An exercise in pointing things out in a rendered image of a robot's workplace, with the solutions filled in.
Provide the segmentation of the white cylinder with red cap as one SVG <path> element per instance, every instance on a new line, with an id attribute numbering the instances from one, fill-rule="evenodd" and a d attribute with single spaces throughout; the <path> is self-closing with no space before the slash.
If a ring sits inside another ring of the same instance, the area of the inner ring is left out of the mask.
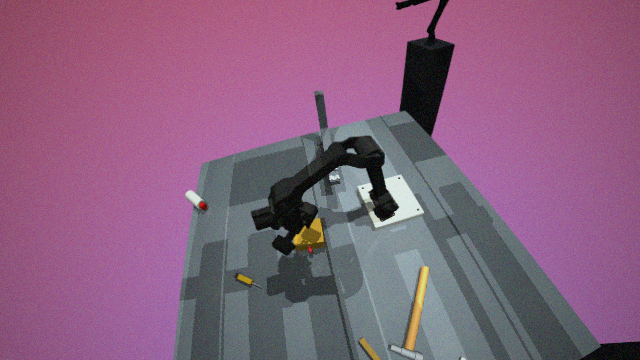
<path id="1" fill-rule="evenodd" d="M 195 207 L 197 207 L 198 209 L 205 210 L 207 208 L 205 200 L 199 197 L 199 195 L 193 192 L 193 190 L 189 190 L 185 194 L 185 198 L 189 200 L 191 203 L 193 203 Z"/>

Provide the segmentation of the yellow-handled screwdriver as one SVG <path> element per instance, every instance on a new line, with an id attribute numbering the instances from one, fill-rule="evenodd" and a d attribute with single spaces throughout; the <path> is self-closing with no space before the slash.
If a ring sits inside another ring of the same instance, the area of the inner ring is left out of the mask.
<path id="1" fill-rule="evenodd" d="M 234 275 L 234 277 L 239 279 L 240 281 L 243 281 L 243 282 L 247 283 L 247 284 L 250 284 L 250 285 L 254 284 L 253 280 L 251 280 L 251 279 L 249 279 L 249 278 L 247 278 L 247 277 L 245 277 L 245 276 L 243 276 L 241 274 L 236 273 L 236 275 Z"/>

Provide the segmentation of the hammer with wooden handle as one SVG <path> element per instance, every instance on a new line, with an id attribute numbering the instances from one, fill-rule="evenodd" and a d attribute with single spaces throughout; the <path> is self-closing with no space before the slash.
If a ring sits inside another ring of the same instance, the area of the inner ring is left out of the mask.
<path id="1" fill-rule="evenodd" d="M 418 287 L 416 289 L 415 301 L 412 308 L 411 320 L 409 322 L 408 332 L 405 339 L 404 348 L 391 344 L 390 350 L 398 352 L 402 356 L 409 357 L 412 360 L 423 360 L 423 354 L 413 352 L 416 336 L 418 334 L 419 322 L 421 319 L 421 311 L 424 303 L 424 295 L 426 293 L 427 278 L 429 276 L 429 268 L 423 266 L 420 269 Z"/>

